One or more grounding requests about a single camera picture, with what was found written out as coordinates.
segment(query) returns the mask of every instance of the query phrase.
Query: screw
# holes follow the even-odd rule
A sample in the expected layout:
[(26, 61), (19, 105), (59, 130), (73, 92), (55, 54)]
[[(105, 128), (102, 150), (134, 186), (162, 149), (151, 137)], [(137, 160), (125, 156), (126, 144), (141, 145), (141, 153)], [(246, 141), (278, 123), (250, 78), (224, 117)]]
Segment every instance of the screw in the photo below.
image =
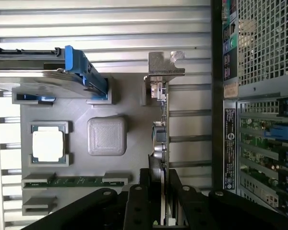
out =
[(223, 196), (224, 194), (222, 192), (216, 192), (216, 195)]
[(189, 190), (190, 190), (190, 187), (184, 186), (184, 187), (182, 187), (182, 189), (183, 189), (184, 191), (189, 191)]

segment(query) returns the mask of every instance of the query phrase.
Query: metal panel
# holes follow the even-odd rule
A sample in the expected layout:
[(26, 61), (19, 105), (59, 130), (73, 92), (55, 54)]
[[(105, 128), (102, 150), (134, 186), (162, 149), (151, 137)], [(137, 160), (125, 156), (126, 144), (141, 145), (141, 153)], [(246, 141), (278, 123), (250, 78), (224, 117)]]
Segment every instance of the metal panel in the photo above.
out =
[[(71, 45), (84, 50), (100, 72), (143, 76), (148, 52), (164, 51), (168, 58), (170, 51), (182, 50), (186, 59), (177, 66), (186, 69), (186, 76), (171, 85), (211, 84), (210, 18), (210, 1), (206, 0), (0, 0), (0, 47), (32, 50)], [(6, 123), (17, 122), (19, 106), (6, 96), (0, 95), (0, 117), (7, 117), (0, 120), (0, 184), (4, 184), (0, 186), (0, 230), (18, 230), (35, 219), (22, 217), (19, 209), (20, 126)], [(183, 112), (211, 110), (210, 90), (174, 91), (170, 97), (170, 110), (181, 112), (170, 118), (173, 136), (211, 133), (209, 113)], [(171, 145), (171, 162), (211, 159), (210, 141)], [(183, 183), (211, 187), (211, 169), (205, 168), (204, 175), (181, 173)]]

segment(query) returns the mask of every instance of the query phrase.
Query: sticker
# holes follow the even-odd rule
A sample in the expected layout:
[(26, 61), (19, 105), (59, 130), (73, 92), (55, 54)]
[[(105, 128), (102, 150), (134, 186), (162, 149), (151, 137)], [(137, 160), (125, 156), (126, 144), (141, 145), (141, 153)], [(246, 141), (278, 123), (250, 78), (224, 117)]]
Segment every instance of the sticker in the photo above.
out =
[(236, 82), (224, 86), (224, 98), (237, 97), (238, 84)]
[(236, 109), (224, 112), (224, 189), (235, 189)]

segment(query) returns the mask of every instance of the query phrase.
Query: label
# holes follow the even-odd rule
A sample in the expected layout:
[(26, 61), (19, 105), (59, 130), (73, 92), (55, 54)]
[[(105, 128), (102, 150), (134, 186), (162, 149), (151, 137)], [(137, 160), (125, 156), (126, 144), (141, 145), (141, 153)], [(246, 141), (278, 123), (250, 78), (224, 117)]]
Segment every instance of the label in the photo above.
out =
[(224, 112), (224, 189), (235, 189), (236, 109)]
[(238, 83), (234, 82), (224, 86), (224, 98), (238, 96)]

